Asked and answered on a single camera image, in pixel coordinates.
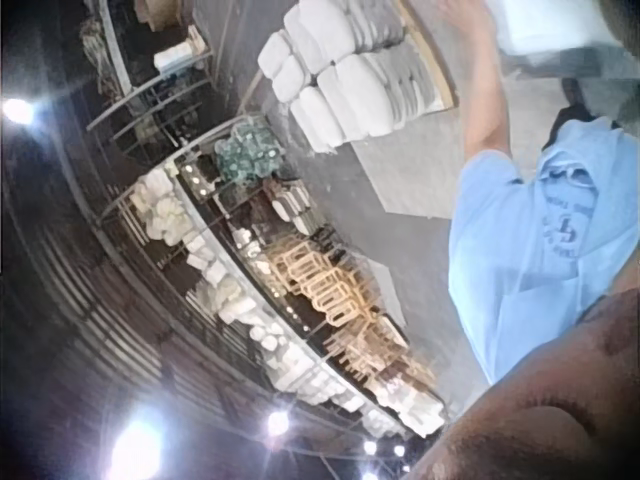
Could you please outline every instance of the person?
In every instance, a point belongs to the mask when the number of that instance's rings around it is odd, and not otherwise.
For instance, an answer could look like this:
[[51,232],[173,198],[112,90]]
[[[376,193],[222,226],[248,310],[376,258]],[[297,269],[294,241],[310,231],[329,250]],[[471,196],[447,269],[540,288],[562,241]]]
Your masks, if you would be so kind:
[[637,286],[638,142],[568,90],[573,104],[558,115],[535,179],[524,182],[511,156],[491,13],[484,0],[438,5],[472,62],[449,292],[494,384],[603,295]]
[[640,478],[638,292],[608,296],[451,425],[409,480]]

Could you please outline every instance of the skin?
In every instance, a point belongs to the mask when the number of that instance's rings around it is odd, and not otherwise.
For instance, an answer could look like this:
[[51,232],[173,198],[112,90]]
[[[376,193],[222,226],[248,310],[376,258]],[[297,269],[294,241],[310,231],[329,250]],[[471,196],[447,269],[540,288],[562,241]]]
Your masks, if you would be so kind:
[[[486,5],[438,4],[474,57],[466,158],[485,149],[509,154],[495,28]],[[618,290],[625,293],[604,298],[577,327],[524,358],[442,435],[409,478],[640,478],[637,470],[629,476],[618,471],[637,469],[640,455],[636,262],[634,257],[632,272],[621,275],[626,280]],[[553,465],[562,473],[549,473]]]
[[[605,298],[587,321],[532,352],[481,397],[409,478],[491,478],[482,475],[491,468],[490,455],[469,460],[456,447],[478,436],[506,439],[499,453],[519,454],[525,465],[530,462],[525,471],[532,476],[527,478],[550,478],[536,476],[535,458],[543,452],[575,464],[576,472],[587,468],[607,475],[595,478],[637,478],[616,469],[637,461],[640,453],[639,329],[637,291]],[[460,476],[470,470],[472,476]],[[576,473],[569,478],[587,477]]]
[[462,33],[472,64],[466,95],[465,160],[483,150],[499,150],[511,158],[507,100],[491,13],[484,0],[438,0],[437,6]]

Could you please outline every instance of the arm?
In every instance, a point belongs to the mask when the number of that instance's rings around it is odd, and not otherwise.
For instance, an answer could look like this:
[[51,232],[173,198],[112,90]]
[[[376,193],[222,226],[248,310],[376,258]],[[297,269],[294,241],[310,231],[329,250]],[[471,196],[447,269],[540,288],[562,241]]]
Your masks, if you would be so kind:
[[439,6],[464,35],[471,56],[464,125],[465,159],[483,150],[499,150],[510,157],[509,116],[491,13],[484,0],[439,0]]

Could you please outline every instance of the hand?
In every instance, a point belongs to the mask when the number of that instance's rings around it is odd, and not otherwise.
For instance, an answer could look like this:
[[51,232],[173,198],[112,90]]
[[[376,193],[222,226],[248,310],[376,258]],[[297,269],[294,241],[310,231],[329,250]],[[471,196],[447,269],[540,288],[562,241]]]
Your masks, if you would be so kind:
[[495,40],[496,25],[485,0],[435,0],[440,14],[470,42]]

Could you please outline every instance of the white pillow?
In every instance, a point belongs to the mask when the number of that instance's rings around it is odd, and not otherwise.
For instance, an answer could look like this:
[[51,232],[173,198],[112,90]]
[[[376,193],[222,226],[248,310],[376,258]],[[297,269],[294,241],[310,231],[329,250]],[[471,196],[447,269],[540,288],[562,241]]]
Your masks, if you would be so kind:
[[305,70],[298,59],[290,55],[274,78],[272,87],[278,100],[282,103],[288,103],[298,96],[306,83]]
[[329,59],[324,56],[318,42],[305,26],[300,23],[299,5],[295,5],[284,16],[284,27],[291,38],[293,46],[300,53],[302,60],[312,74],[320,73],[329,65]]
[[349,20],[331,0],[301,0],[300,22],[318,42],[325,58],[337,62],[355,52]]
[[272,33],[258,55],[258,65],[264,76],[273,80],[291,55],[291,47],[281,32]]
[[318,87],[338,119],[345,140],[348,142],[362,140],[367,134],[358,123],[355,112],[344,96],[335,67],[327,68],[318,76]]
[[320,137],[318,132],[315,131],[315,128],[309,118],[307,118],[307,114],[304,108],[302,108],[299,99],[291,104],[291,113],[307,137],[311,148],[315,152],[326,153],[331,151],[331,147],[329,147],[329,145]]
[[344,143],[344,132],[340,128],[331,107],[317,87],[306,87],[300,92],[300,103],[313,128],[329,146],[335,148]]
[[391,100],[368,63],[358,55],[349,55],[336,65],[336,71],[345,97],[367,133],[374,137],[391,133]]

